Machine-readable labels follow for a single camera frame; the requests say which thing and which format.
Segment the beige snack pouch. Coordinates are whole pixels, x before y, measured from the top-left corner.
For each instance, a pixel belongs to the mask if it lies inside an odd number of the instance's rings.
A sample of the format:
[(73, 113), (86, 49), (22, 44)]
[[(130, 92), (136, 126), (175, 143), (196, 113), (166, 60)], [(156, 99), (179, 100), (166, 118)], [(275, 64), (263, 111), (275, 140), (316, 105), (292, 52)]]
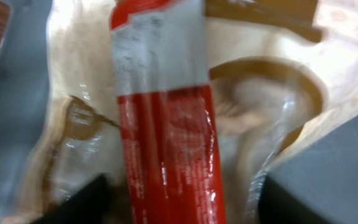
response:
[[(55, 1), (47, 22), (47, 119), (13, 214), (31, 223), (97, 176), (126, 183), (111, 13), (121, 1)], [(203, 1), (225, 223), (258, 223), (278, 156), (358, 112), (358, 1)]]

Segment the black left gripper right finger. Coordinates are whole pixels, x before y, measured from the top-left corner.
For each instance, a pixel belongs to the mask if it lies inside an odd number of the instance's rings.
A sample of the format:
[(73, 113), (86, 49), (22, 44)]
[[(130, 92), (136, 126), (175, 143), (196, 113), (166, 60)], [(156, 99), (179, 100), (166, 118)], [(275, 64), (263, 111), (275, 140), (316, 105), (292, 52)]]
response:
[(337, 221), (319, 209), (300, 190), (311, 190), (306, 179), (278, 180), (267, 176), (258, 203), (261, 223), (333, 224)]

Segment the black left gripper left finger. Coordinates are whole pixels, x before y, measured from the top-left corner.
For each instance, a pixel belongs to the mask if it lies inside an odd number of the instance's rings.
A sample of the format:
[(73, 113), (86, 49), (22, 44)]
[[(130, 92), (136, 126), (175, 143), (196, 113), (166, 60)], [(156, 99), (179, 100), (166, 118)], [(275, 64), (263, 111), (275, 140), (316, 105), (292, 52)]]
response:
[(31, 224), (108, 224), (125, 219), (126, 183), (114, 185), (101, 174)]

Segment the red stick packet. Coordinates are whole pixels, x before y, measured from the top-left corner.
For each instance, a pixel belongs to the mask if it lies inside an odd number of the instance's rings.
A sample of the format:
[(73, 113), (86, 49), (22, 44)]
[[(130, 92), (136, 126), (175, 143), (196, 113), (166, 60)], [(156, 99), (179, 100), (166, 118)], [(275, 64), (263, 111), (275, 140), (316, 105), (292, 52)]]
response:
[(201, 0), (125, 0), (111, 13), (134, 223), (225, 223)]

